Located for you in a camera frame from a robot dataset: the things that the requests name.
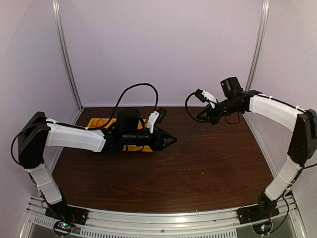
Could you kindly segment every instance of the yellow tray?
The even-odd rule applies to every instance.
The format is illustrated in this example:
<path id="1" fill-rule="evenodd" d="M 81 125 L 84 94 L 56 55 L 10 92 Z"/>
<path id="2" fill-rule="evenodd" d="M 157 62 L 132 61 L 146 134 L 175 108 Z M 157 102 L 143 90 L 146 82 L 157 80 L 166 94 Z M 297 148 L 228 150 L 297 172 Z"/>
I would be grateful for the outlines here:
<path id="1" fill-rule="evenodd" d="M 105 124 L 108 120 L 109 118 L 91 118 L 87 127 L 89 128 L 99 127 Z M 108 126 L 110 126 L 116 120 L 117 120 L 116 118 L 111 119 L 110 123 L 106 126 L 106 128 L 108 128 Z M 141 129 L 141 128 L 142 128 L 142 124 L 139 122 L 138 129 Z M 151 150 L 150 147 L 147 145 L 144 147 L 136 146 L 136 145 L 128 145 L 127 147 L 128 147 L 128 151 L 153 152 L 153 150 Z"/>

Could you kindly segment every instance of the wood grain surface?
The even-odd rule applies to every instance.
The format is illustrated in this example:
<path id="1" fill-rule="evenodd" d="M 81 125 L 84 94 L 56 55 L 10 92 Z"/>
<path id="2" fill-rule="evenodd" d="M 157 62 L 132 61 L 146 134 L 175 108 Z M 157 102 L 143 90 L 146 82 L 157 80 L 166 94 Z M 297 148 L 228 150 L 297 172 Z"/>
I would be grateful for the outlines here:
<path id="1" fill-rule="evenodd" d="M 143 118 L 151 107 L 138 108 Z M 243 117 L 199 124 L 170 107 L 160 128 L 178 138 L 163 151 L 112 155 L 64 148 L 53 177 L 71 205 L 123 212 L 205 211 L 253 204 L 272 181 Z M 193 113 L 202 108 L 191 108 Z M 85 108 L 78 125 L 112 108 Z M 228 118 L 236 121 L 236 116 Z"/>

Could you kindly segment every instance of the white panel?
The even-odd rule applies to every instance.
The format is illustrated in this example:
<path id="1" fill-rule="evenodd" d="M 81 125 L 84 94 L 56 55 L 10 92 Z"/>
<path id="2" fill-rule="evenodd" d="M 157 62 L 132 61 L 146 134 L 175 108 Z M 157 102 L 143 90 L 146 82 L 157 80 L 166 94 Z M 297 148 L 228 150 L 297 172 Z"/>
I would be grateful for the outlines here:
<path id="1" fill-rule="evenodd" d="M 15 238 L 31 193 L 13 162 L 14 135 L 36 111 L 71 122 L 76 115 L 56 35 L 51 1 L 0 1 L 1 237 Z M 56 150 L 46 151 L 48 165 Z"/>
<path id="2" fill-rule="evenodd" d="M 317 110 L 317 4 L 312 0 L 270 2 L 270 15 L 253 89 L 302 108 Z M 277 170 L 285 162 L 291 133 L 250 115 Z M 316 163 L 314 155 L 308 164 Z M 293 187 L 309 237 L 316 237 L 317 168 L 304 171 Z"/>
<path id="3" fill-rule="evenodd" d="M 220 81 L 244 87 L 261 0 L 67 0 L 61 16 L 83 105 L 113 106 L 126 87 L 149 82 L 159 104 L 184 105 L 201 87 L 223 98 Z M 149 88 L 122 105 L 153 105 Z"/>

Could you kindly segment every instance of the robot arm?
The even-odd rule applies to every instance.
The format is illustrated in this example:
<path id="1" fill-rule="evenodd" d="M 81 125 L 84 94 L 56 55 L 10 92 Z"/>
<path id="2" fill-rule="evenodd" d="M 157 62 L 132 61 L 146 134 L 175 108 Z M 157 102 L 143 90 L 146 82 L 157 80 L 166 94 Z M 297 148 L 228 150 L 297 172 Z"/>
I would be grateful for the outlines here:
<path id="1" fill-rule="evenodd" d="M 29 173 L 48 204 L 46 215 L 65 221 L 84 224 L 86 212 L 67 205 L 62 192 L 45 165 L 43 151 L 46 146 L 63 146 L 101 153 L 115 153 L 125 145 L 148 145 L 153 151 L 163 150 L 177 138 L 156 127 L 166 115 L 160 108 L 151 113 L 145 127 L 140 112 L 124 109 L 118 112 L 117 120 L 108 128 L 88 129 L 57 122 L 37 112 L 24 126 L 18 136 L 19 164 Z M 143 128 L 138 129 L 139 121 Z"/>
<path id="2" fill-rule="evenodd" d="M 228 78 L 221 82 L 226 100 L 218 102 L 210 93 L 198 89 L 194 95 L 202 102 L 209 104 L 196 116 L 198 122 L 217 124 L 222 116 L 232 113 L 251 112 L 267 117 L 293 132 L 287 158 L 281 171 L 259 196 L 259 204 L 252 212 L 240 214 L 240 218 L 247 216 L 243 221 L 252 222 L 254 217 L 267 218 L 275 209 L 277 200 L 290 188 L 308 159 L 317 149 L 317 115 L 312 109 L 303 110 L 283 103 L 272 96 L 268 97 L 258 91 L 243 91 L 236 77 Z"/>

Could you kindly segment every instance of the white backdrop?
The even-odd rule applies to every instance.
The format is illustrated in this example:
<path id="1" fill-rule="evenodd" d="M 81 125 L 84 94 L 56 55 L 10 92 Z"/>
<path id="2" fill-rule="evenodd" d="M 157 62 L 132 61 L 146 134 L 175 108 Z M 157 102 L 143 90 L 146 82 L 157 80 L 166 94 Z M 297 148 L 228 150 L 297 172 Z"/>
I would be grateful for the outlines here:
<path id="1" fill-rule="evenodd" d="M 0 29 L 0 237 L 16 238 L 26 205 L 37 190 L 11 159 L 11 141 L 36 111 L 72 122 L 77 110 L 51 1 L 0 1 Z M 56 149 L 46 150 L 49 167 L 55 155 Z"/>
<path id="2" fill-rule="evenodd" d="M 220 81 L 244 87 L 255 48 L 261 0 L 64 0 L 67 48 L 84 106 L 113 106 L 126 87 L 149 82 L 159 104 L 183 106 L 197 88 L 222 99 Z M 152 105 L 151 89 L 122 105 Z"/>
<path id="3" fill-rule="evenodd" d="M 253 89 L 301 108 L 317 110 L 316 1 L 270 2 L 270 14 Z M 258 115 L 251 115 L 279 171 L 286 160 L 291 132 Z M 314 155 L 308 164 L 317 163 Z M 317 168 L 304 171 L 293 187 L 310 238 L 316 237 Z"/>

